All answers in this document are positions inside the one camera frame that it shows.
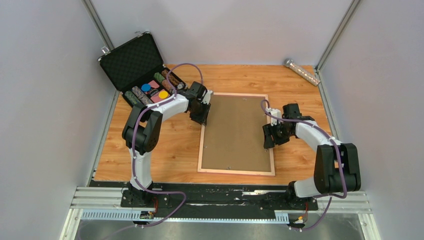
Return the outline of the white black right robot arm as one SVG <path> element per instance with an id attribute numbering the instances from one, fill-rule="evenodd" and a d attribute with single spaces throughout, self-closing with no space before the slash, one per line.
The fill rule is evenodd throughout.
<path id="1" fill-rule="evenodd" d="M 313 176 L 288 185 L 285 201 L 290 208 L 298 209 L 306 198 L 344 199 L 349 192 L 360 190 L 358 149 L 353 143 L 343 143 L 331 136 L 311 116 L 303 115 L 296 103 L 284 105 L 282 110 L 271 108 L 268 100 L 262 100 L 260 106 L 270 118 L 270 123 L 262 127 L 266 150 L 295 137 L 315 151 Z"/>

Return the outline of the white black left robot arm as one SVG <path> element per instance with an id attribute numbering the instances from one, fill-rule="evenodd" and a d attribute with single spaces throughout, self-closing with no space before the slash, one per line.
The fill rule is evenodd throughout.
<path id="1" fill-rule="evenodd" d="M 212 90 L 195 81 L 190 88 L 175 89 L 173 94 L 157 103 L 133 106 L 122 138 L 131 156 L 130 190 L 136 189 L 133 198 L 140 206 L 149 206 L 153 194 L 185 195 L 181 191 L 155 191 L 151 188 L 152 151 L 159 142 L 162 123 L 177 114 L 189 112 L 192 121 L 206 126 L 213 94 Z"/>

